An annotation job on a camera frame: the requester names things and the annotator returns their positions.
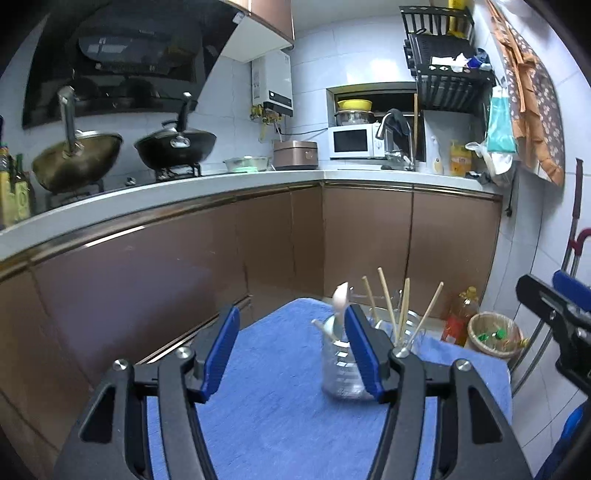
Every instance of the red handle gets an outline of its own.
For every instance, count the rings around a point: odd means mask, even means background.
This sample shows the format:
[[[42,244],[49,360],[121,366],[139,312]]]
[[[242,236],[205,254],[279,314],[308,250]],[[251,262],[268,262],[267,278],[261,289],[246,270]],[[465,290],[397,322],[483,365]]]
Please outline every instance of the red handle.
[[[581,198],[583,196],[583,160],[577,158],[576,183],[574,185],[573,218],[581,215]]]
[[[581,255],[583,255],[583,244],[585,243],[585,240],[587,240],[588,236],[591,236],[591,228],[584,228],[579,233],[576,242],[573,242],[573,250],[575,257],[580,257]]]

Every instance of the stainless steel pot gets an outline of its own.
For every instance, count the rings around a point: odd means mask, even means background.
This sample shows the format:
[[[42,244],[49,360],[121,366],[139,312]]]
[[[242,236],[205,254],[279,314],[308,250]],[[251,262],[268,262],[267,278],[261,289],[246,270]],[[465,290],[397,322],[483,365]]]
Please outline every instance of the stainless steel pot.
[[[374,114],[363,110],[341,110],[335,113],[335,117],[338,127],[373,124],[375,122]]]

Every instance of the blue cloth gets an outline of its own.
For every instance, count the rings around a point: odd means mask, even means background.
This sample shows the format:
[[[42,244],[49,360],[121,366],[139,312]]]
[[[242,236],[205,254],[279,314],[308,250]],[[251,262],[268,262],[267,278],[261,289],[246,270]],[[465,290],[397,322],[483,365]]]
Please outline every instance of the blue cloth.
[[[366,478],[387,406],[335,400],[322,392],[321,333],[310,324],[332,308],[312,299],[283,306],[238,334],[218,392],[197,411],[221,480]],[[504,362],[425,337],[420,356],[451,365],[467,358],[508,419],[511,390]],[[436,399],[428,398],[416,480],[428,479]],[[148,399],[155,480],[166,480],[158,400]]]

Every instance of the plastic bag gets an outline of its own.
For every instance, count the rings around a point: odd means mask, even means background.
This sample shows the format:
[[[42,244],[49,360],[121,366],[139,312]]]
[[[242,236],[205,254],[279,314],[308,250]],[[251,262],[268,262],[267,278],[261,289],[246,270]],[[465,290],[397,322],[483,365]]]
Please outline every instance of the plastic bag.
[[[513,154],[511,153],[489,153],[486,148],[486,140],[482,143],[470,142],[466,144],[467,150],[476,152],[480,158],[484,158],[484,163],[491,175],[491,180],[499,187],[506,187],[511,184],[510,169],[513,163]]]
[[[509,92],[503,87],[492,89],[491,113],[488,118],[486,149],[489,152],[516,153],[513,137]]]

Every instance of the yellow bowl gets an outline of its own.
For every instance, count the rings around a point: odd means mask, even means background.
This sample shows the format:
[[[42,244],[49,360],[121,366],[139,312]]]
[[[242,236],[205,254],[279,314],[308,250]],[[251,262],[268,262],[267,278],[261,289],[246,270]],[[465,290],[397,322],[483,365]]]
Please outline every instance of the yellow bowl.
[[[341,110],[362,110],[364,112],[371,111],[372,102],[369,100],[341,100],[339,108]]]

